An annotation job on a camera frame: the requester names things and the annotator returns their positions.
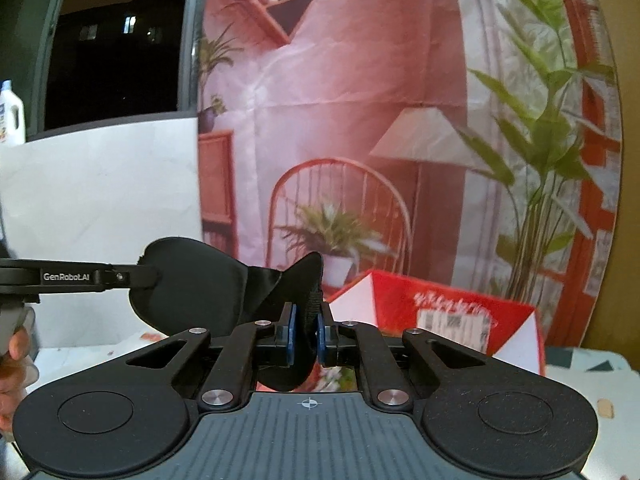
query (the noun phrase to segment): finger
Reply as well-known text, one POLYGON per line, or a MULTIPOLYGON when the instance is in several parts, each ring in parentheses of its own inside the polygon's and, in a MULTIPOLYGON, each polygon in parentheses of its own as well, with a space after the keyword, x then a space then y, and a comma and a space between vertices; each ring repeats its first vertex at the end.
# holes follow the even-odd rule
POLYGON ((20 361, 29 354, 29 334, 23 328, 18 330, 9 341, 9 355, 14 361, 20 361))
POLYGON ((24 365, 4 359, 0 365, 0 394, 19 390, 26 377, 24 365))
POLYGON ((14 418, 12 416, 0 415, 0 431, 5 433, 11 433, 13 431, 12 423, 14 418))
POLYGON ((13 416, 22 398, 23 394, 20 391, 0 394, 0 415, 13 416))

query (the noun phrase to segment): detergent bottle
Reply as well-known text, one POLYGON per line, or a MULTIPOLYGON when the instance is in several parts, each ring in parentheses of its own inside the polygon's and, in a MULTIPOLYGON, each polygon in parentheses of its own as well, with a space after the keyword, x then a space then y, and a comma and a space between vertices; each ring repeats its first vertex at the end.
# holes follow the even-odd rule
POLYGON ((24 104, 12 92, 11 81, 4 81, 0 92, 0 146, 18 146, 25 141, 24 104))

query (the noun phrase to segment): lamp shade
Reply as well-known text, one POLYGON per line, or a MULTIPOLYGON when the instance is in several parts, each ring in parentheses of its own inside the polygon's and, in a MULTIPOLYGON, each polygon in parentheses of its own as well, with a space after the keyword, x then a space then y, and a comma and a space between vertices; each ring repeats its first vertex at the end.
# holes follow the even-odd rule
POLYGON ((405 108, 371 150, 385 158, 455 164, 487 170, 438 108, 405 108))

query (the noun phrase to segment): lit window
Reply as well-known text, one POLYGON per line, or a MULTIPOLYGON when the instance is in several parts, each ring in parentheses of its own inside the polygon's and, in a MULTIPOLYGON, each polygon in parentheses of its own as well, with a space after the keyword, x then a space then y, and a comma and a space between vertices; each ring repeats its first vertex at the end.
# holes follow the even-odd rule
POLYGON ((133 27, 136 25, 136 17, 135 16, 127 16, 124 20, 124 34, 132 34, 133 27))
POLYGON ((80 41, 91 41, 95 40, 95 37, 98 35, 98 26, 97 25, 85 25, 80 29, 80 41))
POLYGON ((150 27, 146 32, 146 38, 149 43, 160 43, 160 41, 162 41, 162 28, 150 27))

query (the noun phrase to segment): vase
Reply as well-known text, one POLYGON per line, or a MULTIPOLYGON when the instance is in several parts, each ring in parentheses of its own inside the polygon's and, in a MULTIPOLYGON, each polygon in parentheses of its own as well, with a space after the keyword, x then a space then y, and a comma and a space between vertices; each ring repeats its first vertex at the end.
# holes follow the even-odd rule
POLYGON ((216 112, 212 107, 198 113, 198 133, 208 134, 216 124, 216 112))
POLYGON ((351 267, 353 267, 353 260, 347 256, 329 256, 323 254, 322 262, 324 263, 322 283, 335 288, 344 286, 349 271, 351 267))

